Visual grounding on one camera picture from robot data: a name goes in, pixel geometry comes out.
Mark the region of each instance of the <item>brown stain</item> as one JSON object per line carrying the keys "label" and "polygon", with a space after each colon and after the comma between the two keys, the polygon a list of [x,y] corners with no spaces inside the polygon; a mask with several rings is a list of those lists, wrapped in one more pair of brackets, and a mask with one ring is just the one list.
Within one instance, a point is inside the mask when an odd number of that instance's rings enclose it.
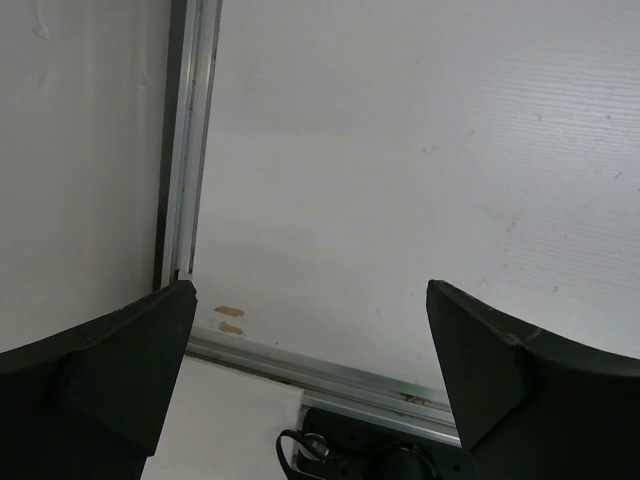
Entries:
{"label": "brown stain", "polygon": [[221,332],[224,333],[232,333],[233,335],[244,335],[244,330],[242,330],[239,327],[236,327],[235,325],[230,325],[227,322],[220,322],[220,325],[218,325],[218,328],[220,329]]}
{"label": "brown stain", "polygon": [[227,307],[226,305],[220,305],[214,310],[214,312],[218,312],[229,317],[244,317],[244,310]]}
{"label": "brown stain", "polygon": [[417,395],[409,395],[408,393],[403,393],[402,397],[409,403],[415,403],[416,405],[431,405],[431,402],[424,397],[418,397]]}

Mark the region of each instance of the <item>white floor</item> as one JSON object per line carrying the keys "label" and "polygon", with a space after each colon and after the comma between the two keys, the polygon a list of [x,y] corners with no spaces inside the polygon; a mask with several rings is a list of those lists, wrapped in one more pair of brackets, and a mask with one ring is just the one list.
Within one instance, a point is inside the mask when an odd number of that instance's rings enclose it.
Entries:
{"label": "white floor", "polygon": [[301,395],[185,357],[143,480],[282,480],[275,440],[295,428]]}

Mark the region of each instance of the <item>white wall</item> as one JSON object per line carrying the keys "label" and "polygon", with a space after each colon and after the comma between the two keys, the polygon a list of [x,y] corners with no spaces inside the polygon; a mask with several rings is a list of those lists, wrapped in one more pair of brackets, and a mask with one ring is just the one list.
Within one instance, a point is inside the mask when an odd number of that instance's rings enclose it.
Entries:
{"label": "white wall", "polygon": [[0,351],[150,291],[169,13],[0,5]]}
{"label": "white wall", "polygon": [[225,0],[198,324],[442,388],[442,278],[640,357],[638,25],[632,0]]}

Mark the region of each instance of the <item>black plastic part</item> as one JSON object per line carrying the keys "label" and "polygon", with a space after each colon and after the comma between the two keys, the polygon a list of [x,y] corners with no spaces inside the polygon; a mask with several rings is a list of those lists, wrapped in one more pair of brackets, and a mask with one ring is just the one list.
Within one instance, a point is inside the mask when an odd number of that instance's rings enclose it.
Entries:
{"label": "black plastic part", "polygon": [[480,478],[640,478],[640,361],[530,325],[442,281],[429,283],[427,311]]}
{"label": "black plastic part", "polygon": [[383,448],[367,461],[364,480],[435,480],[431,460],[411,446]]}
{"label": "black plastic part", "polygon": [[[431,468],[440,480],[476,479],[469,456],[460,448],[324,410],[310,409],[304,417],[302,432],[322,435],[329,454],[341,455],[340,460],[327,462],[297,456],[298,470],[325,480],[430,480],[433,478]],[[412,452],[396,453],[399,449]],[[418,451],[430,462],[430,467],[417,458]],[[403,460],[404,466],[399,466],[397,462]],[[393,465],[399,469],[395,473]],[[375,476],[372,468],[391,468],[386,473],[392,476]],[[427,476],[398,476],[402,468],[411,469],[406,474]]]}
{"label": "black plastic part", "polygon": [[195,314],[177,282],[0,355],[0,476],[139,479],[155,453]]}

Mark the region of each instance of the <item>aluminum frame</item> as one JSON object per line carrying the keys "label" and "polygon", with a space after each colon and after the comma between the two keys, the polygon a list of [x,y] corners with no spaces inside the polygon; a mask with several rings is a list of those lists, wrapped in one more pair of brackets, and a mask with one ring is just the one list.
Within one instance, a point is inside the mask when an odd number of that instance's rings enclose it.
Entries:
{"label": "aluminum frame", "polygon": [[[190,279],[222,0],[188,0],[161,285]],[[460,446],[445,392],[194,327],[187,354],[304,390],[318,407]]]}

